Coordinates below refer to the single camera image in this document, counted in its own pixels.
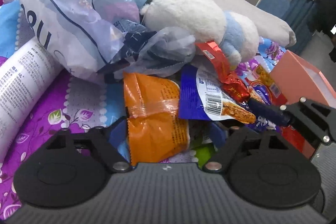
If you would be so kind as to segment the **red foil snack bag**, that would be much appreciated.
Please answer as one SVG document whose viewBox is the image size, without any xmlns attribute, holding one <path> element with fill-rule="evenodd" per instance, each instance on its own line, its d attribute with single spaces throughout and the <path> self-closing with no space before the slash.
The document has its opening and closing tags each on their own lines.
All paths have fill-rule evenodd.
<svg viewBox="0 0 336 224">
<path fill-rule="evenodd" d="M 247 86 L 230 68 L 230 64 L 225 54 L 214 41 L 206 43 L 196 43 L 197 48 L 210 61 L 221 88 L 238 103 L 247 103 L 251 98 Z"/>
</svg>

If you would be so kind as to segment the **blue snack bag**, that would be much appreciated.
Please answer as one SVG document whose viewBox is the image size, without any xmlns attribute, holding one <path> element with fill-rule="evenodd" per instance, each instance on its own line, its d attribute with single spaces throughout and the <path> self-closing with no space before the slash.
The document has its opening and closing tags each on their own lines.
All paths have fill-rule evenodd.
<svg viewBox="0 0 336 224">
<path fill-rule="evenodd" d="M 238 103 L 221 90 L 220 82 L 201 68 L 186 65 L 181 71 L 178 115 L 202 121 L 235 120 L 262 132 L 278 130 L 277 125 L 254 114 L 246 103 Z"/>
</svg>

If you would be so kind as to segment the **orange snack bag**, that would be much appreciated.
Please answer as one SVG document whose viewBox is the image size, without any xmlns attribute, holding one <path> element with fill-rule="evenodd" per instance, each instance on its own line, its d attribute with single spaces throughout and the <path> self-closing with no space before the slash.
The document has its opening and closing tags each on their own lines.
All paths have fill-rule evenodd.
<svg viewBox="0 0 336 224">
<path fill-rule="evenodd" d="M 123 94 L 129 115 L 127 131 L 133 166 L 139 162 L 160 162 L 188 149 L 189 123 L 178 116 L 177 83 L 140 73 L 124 73 Z"/>
</svg>

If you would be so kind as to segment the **pink cardboard box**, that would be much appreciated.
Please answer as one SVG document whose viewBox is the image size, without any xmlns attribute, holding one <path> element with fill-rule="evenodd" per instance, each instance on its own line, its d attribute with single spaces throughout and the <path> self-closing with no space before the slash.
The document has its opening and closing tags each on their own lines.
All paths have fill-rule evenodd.
<svg viewBox="0 0 336 224">
<path fill-rule="evenodd" d="M 313 100 L 335 109 L 335 90 L 323 73 L 309 62 L 291 51 L 286 51 L 270 73 L 287 104 L 299 101 L 301 97 Z M 282 136 L 305 157 L 311 158 L 315 149 L 307 137 L 292 126 L 280 126 Z"/>
</svg>

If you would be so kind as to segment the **floral purple blue bedspread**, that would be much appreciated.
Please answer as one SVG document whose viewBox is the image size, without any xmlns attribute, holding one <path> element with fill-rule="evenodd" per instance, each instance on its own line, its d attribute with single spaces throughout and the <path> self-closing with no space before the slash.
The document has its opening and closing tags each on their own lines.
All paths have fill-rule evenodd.
<svg viewBox="0 0 336 224">
<path fill-rule="evenodd" d="M 1 63 L 33 37 L 19 0 L 1 0 Z M 13 186 L 15 171 L 61 128 L 72 133 L 109 126 L 125 115 L 122 84 L 107 87 L 60 72 L 27 114 L 1 167 L 1 219 L 13 215 L 21 202 Z"/>
</svg>

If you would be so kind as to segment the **white and blue plush toy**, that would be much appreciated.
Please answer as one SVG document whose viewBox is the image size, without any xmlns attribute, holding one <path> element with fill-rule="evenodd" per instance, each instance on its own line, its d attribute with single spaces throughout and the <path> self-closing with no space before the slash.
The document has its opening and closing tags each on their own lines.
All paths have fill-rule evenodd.
<svg viewBox="0 0 336 224">
<path fill-rule="evenodd" d="M 152 31 L 187 30 L 199 43 L 215 42 L 233 67 L 256 56 L 259 33 L 247 16 L 222 10 L 213 0 L 135 0 Z"/>
</svg>

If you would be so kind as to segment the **blue chair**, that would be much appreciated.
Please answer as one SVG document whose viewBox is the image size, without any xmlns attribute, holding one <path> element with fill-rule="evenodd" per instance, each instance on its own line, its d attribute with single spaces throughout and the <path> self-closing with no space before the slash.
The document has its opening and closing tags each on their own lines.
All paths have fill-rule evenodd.
<svg viewBox="0 0 336 224">
<path fill-rule="evenodd" d="M 312 20 L 317 4 L 311 0 L 261 0 L 257 7 L 289 24 L 297 39 L 289 50 L 300 55 L 314 34 L 307 24 Z"/>
</svg>

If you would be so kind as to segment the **white cylindrical canister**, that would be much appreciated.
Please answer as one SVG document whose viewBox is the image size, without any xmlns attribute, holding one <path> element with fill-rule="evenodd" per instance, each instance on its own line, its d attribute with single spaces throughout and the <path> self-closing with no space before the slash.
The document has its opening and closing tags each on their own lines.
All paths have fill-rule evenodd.
<svg viewBox="0 0 336 224">
<path fill-rule="evenodd" d="M 1 65 L 1 163 L 23 122 L 61 70 L 36 38 Z"/>
</svg>

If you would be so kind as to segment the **pale blue plastic bag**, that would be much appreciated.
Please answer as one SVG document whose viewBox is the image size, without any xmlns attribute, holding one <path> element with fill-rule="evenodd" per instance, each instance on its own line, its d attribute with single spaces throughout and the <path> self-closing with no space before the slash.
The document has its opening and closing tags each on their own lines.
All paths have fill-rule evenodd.
<svg viewBox="0 0 336 224">
<path fill-rule="evenodd" d="M 38 42 L 73 76 L 113 83 L 125 72 L 168 77 L 195 56 L 179 27 L 151 31 L 135 0 L 20 0 Z"/>
</svg>

